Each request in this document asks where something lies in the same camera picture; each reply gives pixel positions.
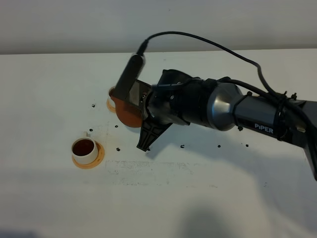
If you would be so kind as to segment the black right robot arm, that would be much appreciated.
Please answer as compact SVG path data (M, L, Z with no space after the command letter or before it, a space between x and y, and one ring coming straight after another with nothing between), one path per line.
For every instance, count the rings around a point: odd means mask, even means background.
M164 70L143 97L144 112L137 147L146 151L172 124L198 124L219 131L244 128L301 147L317 171L317 104L279 95L244 82L191 77Z

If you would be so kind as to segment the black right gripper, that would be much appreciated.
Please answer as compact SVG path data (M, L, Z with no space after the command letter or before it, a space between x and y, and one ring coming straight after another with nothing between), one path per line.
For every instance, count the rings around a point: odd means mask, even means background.
M155 85L136 80L127 101L146 119L142 122L137 148L148 151L172 123L211 127L207 105L216 87L214 79L191 77L175 69L164 70Z

